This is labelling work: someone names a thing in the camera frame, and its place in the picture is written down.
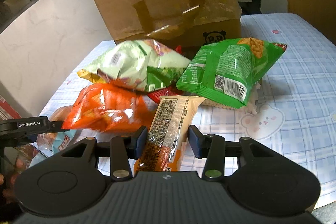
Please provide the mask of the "person left hand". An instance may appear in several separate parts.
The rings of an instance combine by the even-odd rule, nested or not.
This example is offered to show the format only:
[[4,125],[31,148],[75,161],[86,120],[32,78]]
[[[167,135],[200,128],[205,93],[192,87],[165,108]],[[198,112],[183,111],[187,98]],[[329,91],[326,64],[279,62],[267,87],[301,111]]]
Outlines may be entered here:
[[12,203],[16,201],[14,184],[18,176],[26,169],[21,159],[11,163],[8,159],[1,157],[1,203]]

